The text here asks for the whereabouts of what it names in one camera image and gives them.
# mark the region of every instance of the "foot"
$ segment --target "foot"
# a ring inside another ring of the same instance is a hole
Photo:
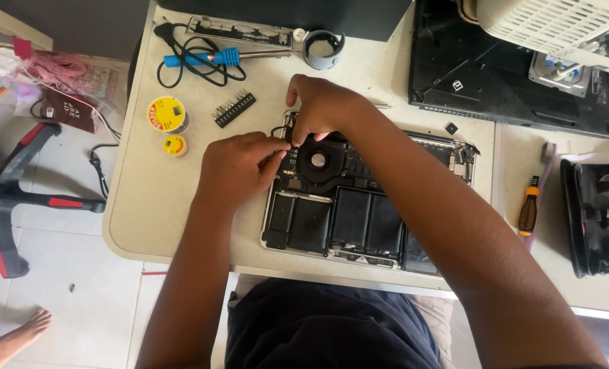
[[[39,309],[20,328],[10,331],[0,337],[0,368],[13,356],[29,346],[46,331],[51,323],[52,315],[45,309]]]

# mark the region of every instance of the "person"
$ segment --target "person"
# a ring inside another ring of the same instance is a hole
[[[49,328],[52,314],[45,309],[38,309],[27,323],[0,337],[0,368],[13,356],[17,355]]]
[[[295,75],[287,105],[298,98],[292,144],[332,131],[352,142],[464,306],[483,368],[609,367],[515,233],[464,181],[358,93]],[[210,366],[234,213],[268,189],[289,147],[260,132],[209,145],[137,369]],[[441,368],[429,327],[400,293],[270,278],[241,294],[228,305],[227,368]]]

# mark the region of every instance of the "hand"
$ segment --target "hand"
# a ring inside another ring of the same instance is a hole
[[[212,142],[202,158],[194,202],[226,214],[270,187],[291,145],[262,132]]]
[[[298,97],[302,106],[291,139],[295,147],[299,147],[309,133],[316,133],[316,141],[333,131],[343,133],[344,126],[349,123],[348,112],[361,105],[373,107],[365,97],[348,88],[304,74],[295,74],[291,78],[286,105],[293,106]]]

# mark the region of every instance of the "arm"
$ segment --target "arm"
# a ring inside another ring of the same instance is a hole
[[[353,143],[462,302],[484,368],[608,367],[553,283],[477,193],[356,93],[296,75],[287,105],[298,96],[293,145],[330,131]]]
[[[137,369],[209,368],[229,274],[232,218],[243,202],[270,186],[288,148],[283,140],[261,132],[209,145]]]

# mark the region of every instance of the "white desk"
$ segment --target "white desk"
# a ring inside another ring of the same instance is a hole
[[[473,142],[482,152],[476,164],[474,189],[490,202],[494,123],[427,112],[407,104],[413,11],[414,7],[411,6],[389,42],[348,38],[340,61],[330,70],[313,70],[300,56],[279,60],[244,60],[242,66],[247,72],[246,81],[230,81],[226,87],[216,87],[191,73],[185,73],[179,86],[166,89],[156,80],[156,68],[163,55],[169,55],[171,51],[163,40],[152,33],[152,21],[161,24],[165,16],[170,22],[187,22],[189,16],[155,7],[152,2],[104,214],[103,233],[109,247],[129,259],[169,263],[197,187],[204,149],[214,140],[249,131],[268,133],[271,128],[280,125],[282,114],[287,109],[284,103],[286,88],[294,73],[327,78],[374,101],[396,106],[397,109],[384,113],[402,129],[448,137],[444,128],[452,121],[459,128],[453,137]],[[186,39],[183,35],[177,38],[179,41]],[[238,46],[241,52],[252,50],[251,46]],[[164,80],[172,81],[177,73],[177,70],[164,69]],[[214,123],[211,112],[241,88],[256,96],[257,103],[226,128],[220,129]],[[191,119],[190,127],[184,134],[190,149],[187,155],[178,159],[169,158],[163,153],[160,145],[165,135],[153,129],[146,119],[146,109],[151,101],[165,95],[180,99]],[[522,131],[523,135],[549,134],[531,129]],[[575,137],[561,133],[557,135]],[[522,149],[521,153],[530,152],[530,158],[538,160],[540,146],[536,142],[529,143],[530,147]],[[527,155],[521,156],[525,156],[521,160],[525,162]],[[522,196],[532,173],[528,166],[520,168],[527,168],[528,172],[519,175],[525,178],[518,183],[521,191],[517,192],[517,197]],[[496,169],[499,175],[505,174],[500,167]],[[267,194],[255,198],[235,216],[231,241],[232,271],[454,298],[448,285],[439,279],[263,249],[259,246],[259,237],[266,200]],[[511,208],[514,211],[518,206],[516,201],[511,198],[508,210]],[[538,258],[548,257],[541,246],[536,246],[534,254]],[[583,283],[573,277],[570,264],[566,264],[568,261],[564,262],[558,257],[538,260],[547,271],[552,270],[555,263],[559,265],[556,273],[549,273],[554,280],[561,279],[562,283],[571,286]],[[600,282],[594,278],[593,288],[603,291],[608,279],[609,276]],[[587,303],[590,300],[588,297],[581,299],[566,293],[563,286],[559,287],[570,303],[575,299],[581,307],[609,310],[607,302],[590,305]]]

